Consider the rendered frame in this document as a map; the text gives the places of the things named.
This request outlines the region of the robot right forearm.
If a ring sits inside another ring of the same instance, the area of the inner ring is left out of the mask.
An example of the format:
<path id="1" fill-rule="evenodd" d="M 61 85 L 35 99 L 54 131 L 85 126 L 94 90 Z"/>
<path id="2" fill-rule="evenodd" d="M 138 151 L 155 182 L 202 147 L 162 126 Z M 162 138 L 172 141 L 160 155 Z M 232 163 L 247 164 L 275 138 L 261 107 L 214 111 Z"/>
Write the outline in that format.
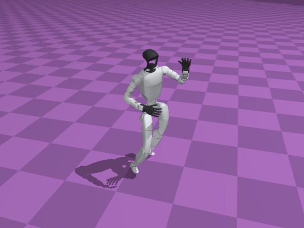
<path id="1" fill-rule="evenodd" d="M 140 111 L 143 110 L 143 106 L 140 105 L 141 103 L 135 101 L 133 98 L 130 98 L 128 95 L 123 96 L 123 100 L 130 106 L 134 107 L 135 109 L 138 109 Z"/>

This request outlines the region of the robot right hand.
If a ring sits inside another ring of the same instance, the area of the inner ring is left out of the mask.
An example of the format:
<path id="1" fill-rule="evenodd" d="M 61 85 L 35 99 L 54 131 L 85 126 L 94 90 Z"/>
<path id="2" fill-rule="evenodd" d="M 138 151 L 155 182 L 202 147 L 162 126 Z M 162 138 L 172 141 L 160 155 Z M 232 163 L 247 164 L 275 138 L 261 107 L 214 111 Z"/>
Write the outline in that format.
<path id="1" fill-rule="evenodd" d="M 142 109 L 142 112 L 146 112 L 147 114 L 149 115 L 152 115 L 154 117 L 159 117 L 159 116 L 156 116 L 156 115 L 160 115 L 158 113 L 161 113 L 161 111 L 156 111 L 156 110 L 161 110 L 161 108 L 153 108 L 153 106 L 157 106 L 157 104 L 153 104 L 153 105 L 143 105 L 143 104 L 140 104 L 143 106 L 143 109 Z M 154 113 L 154 112 L 157 112 L 157 113 Z M 153 115 L 153 114 L 156 114 L 156 115 Z"/>

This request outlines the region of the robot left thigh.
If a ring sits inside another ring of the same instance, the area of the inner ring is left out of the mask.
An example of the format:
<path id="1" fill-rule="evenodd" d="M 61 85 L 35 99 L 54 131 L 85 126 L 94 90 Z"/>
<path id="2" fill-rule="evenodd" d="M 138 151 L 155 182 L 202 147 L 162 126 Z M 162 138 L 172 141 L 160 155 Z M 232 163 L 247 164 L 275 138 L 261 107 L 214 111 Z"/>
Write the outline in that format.
<path id="1" fill-rule="evenodd" d="M 158 102 L 160 104 L 161 113 L 158 117 L 159 128 L 155 129 L 153 135 L 155 138 L 160 138 L 166 131 L 169 121 L 169 110 L 165 103 Z"/>

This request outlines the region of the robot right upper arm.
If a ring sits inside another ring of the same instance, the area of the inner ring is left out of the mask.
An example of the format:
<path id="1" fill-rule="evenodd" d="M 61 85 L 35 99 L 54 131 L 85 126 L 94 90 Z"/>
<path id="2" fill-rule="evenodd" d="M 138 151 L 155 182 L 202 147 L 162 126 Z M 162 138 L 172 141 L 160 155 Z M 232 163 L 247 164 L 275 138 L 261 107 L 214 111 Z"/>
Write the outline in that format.
<path id="1" fill-rule="evenodd" d="M 141 73 L 134 75 L 131 78 L 131 82 L 128 85 L 126 92 L 124 93 L 124 95 L 128 95 L 130 98 L 132 98 L 131 93 L 134 92 L 134 90 L 136 89 L 136 87 L 138 85 L 140 85 L 143 81 L 143 75 Z"/>

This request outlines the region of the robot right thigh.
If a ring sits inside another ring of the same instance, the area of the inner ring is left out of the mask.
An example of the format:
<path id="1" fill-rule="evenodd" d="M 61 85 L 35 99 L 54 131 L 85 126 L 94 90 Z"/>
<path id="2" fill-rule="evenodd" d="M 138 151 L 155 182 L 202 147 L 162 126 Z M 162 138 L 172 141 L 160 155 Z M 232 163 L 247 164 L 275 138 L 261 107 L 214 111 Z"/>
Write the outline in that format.
<path id="1" fill-rule="evenodd" d="M 144 156 L 151 153 L 151 142 L 152 142 L 152 116 L 143 112 L 140 116 L 142 123 L 142 143 Z"/>

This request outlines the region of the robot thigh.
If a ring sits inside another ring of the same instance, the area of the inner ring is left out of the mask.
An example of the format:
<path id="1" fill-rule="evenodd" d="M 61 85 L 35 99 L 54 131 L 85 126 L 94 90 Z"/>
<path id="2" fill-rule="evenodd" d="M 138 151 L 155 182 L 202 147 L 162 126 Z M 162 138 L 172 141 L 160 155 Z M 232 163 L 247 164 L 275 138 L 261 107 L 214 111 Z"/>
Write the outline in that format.
<path id="1" fill-rule="evenodd" d="M 152 142 L 152 116 L 143 112 L 140 116 L 142 123 L 142 143 L 144 156 L 151 153 L 151 142 Z"/>
<path id="2" fill-rule="evenodd" d="M 161 113 L 158 117 L 159 128 L 155 129 L 153 135 L 155 138 L 160 138 L 166 131 L 169 121 L 169 110 L 165 103 L 158 102 L 160 104 Z"/>

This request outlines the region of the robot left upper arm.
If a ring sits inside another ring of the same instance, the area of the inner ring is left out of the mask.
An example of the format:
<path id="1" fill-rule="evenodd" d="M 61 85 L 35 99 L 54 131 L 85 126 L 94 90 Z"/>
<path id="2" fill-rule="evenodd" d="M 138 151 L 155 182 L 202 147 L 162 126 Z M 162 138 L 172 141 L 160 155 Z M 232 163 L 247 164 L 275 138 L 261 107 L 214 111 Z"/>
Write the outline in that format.
<path id="1" fill-rule="evenodd" d="M 167 66 L 161 66 L 159 67 L 162 72 L 163 72 L 163 76 L 164 75 L 167 75 L 168 77 L 174 79 L 174 80 L 177 80 L 179 84 L 184 84 L 185 81 L 182 81 L 181 80 L 181 76 L 178 75 L 176 72 L 172 71 L 171 69 L 169 69 Z"/>

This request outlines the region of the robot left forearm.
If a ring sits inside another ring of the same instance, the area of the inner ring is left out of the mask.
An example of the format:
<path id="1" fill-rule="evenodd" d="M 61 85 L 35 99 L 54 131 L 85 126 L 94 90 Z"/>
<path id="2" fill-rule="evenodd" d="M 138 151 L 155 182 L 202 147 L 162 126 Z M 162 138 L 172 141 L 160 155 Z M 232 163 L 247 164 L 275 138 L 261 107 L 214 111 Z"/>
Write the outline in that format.
<path id="1" fill-rule="evenodd" d="M 188 71 L 183 71 L 183 73 L 180 76 L 180 78 L 181 78 L 182 81 L 188 80 L 188 77 L 189 77 Z"/>

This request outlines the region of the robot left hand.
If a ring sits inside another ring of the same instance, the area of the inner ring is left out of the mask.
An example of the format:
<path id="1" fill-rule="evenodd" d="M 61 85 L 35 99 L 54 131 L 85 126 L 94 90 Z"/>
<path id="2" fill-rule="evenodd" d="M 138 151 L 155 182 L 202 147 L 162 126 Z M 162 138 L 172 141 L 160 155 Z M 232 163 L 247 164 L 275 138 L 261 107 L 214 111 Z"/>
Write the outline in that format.
<path id="1" fill-rule="evenodd" d="M 191 65 L 191 59 L 190 59 L 190 61 L 189 61 L 189 58 L 187 58 L 187 60 L 186 60 L 186 58 L 185 59 L 181 59 L 182 60 L 182 62 L 180 62 L 180 61 L 178 61 L 179 63 L 181 63 L 182 65 L 182 73 L 183 73 L 183 71 L 188 71 L 188 73 L 189 73 L 189 70 L 190 70 L 190 68 L 189 68 L 189 66 Z"/>

